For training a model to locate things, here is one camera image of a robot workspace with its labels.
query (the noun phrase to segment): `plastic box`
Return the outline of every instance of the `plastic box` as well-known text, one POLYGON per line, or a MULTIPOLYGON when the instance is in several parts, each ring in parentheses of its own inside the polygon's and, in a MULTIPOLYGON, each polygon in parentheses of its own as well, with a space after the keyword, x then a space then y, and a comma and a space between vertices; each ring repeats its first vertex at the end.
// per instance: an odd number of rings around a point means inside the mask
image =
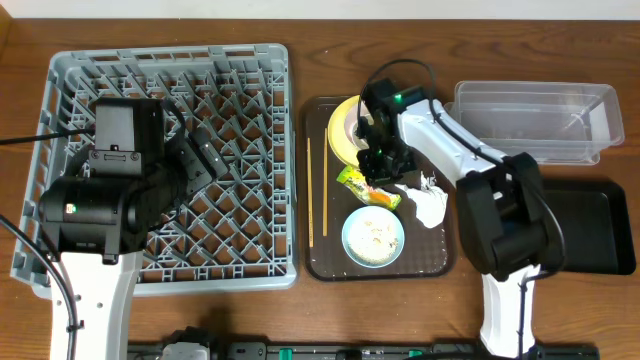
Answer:
POLYGON ((596 84, 463 81, 450 115, 508 155, 541 164, 593 165, 624 141, 613 87, 596 84))
MULTIPOLYGON (((182 205, 178 220, 149 233, 134 295, 293 285, 295 132, 287 49, 258 44, 58 53, 37 133, 91 126, 90 105, 105 96, 171 96, 188 124, 209 131, 230 165, 227 175, 182 205)), ((176 119, 165 114, 165 121, 170 138, 176 119)), ((42 241, 40 195, 73 154, 92 143, 82 135, 34 144, 20 228, 35 241, 42 241)), ((38 296, 50 296, 43 267, 20 242, 10 274, 38 296)))

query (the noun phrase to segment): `clear plastic container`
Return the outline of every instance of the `clear plastic container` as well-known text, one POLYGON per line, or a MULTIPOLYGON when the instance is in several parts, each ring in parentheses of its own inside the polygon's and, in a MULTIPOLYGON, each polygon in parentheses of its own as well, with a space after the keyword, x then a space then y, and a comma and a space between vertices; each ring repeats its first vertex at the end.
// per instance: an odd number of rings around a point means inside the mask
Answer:
POLYGON ((618 96, 596 84, 462 81, 449 113, 508 155, 540 164, 593 165, 624 141, 618 96))

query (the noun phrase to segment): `black container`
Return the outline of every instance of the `black container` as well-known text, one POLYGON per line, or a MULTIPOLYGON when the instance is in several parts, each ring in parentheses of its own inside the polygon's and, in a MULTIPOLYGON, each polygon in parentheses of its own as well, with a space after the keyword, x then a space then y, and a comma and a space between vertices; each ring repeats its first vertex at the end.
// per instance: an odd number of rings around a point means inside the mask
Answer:
POLYGON ((553 179, 545 180, 544 190, 565 236, 565 271, 615 275, 635 271, 627 201, 618 184, 553 179))

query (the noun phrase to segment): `white wall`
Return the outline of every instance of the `white wall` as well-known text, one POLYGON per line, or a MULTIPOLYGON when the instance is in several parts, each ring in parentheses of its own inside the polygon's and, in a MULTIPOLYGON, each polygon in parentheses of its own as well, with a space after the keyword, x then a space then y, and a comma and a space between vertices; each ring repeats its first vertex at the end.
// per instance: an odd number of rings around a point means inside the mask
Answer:
POLYGON ((640 20, 640 0, 0 0, 14 18, 640 20))

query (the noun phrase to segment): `dark rectangular tray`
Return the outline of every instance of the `dark rectangular tray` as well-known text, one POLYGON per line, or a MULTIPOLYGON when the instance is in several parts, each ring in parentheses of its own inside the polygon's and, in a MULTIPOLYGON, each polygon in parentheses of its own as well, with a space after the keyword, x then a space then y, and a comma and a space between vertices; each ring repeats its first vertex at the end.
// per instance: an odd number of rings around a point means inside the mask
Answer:
MULTIPOLYGON (((382 268, 370 269, 352 261, 342 247, 342 225, 356 209, 366 206, 343 184, 336 181, 345 165, 328 149, 328 231, 322 235, 323 227, 323 179, 324 179, 324 131, 334 109, 348 97, 323 97, 310 100, 303 108, 305 118, 304 134, 299 141, 311 143, 311 176, 313 196, 313 235, 314 246, 309 241, 305 248, 305 263, 311 275, 321 281, 374 280, 415 277, 435 277, 447 273, 456 259, 455 232, 453 222, 453 198, 449 196, 445 219, 439 226, 428 229, 415 217, 416 205, 404 192, 394 186, 385 187, 391 193, 402 195, 402 201, 394 212, 405 231, 405 245, 402 253, 393 263, 382 268)), ((418 168, 424 169, 425 176, 434 172, 426 158, 415 154, 418 168)), ((306 166, 306 154, 300 154, 306 166)), ((445 177, 435 172, 438 186, 447 193, 452 186, 445 177)), ((305 188, 307 181, 301 181, 305 188)), ((420 172, 411 173, 402 183, 419 188, 420 172)))
MULTIPOLYGON (((565 236, 565 271, 630 275, 636 258, 624 190, 609 180, 544 181, 565 236)), ((550 259, 548 267, 559 258, 550 259)))

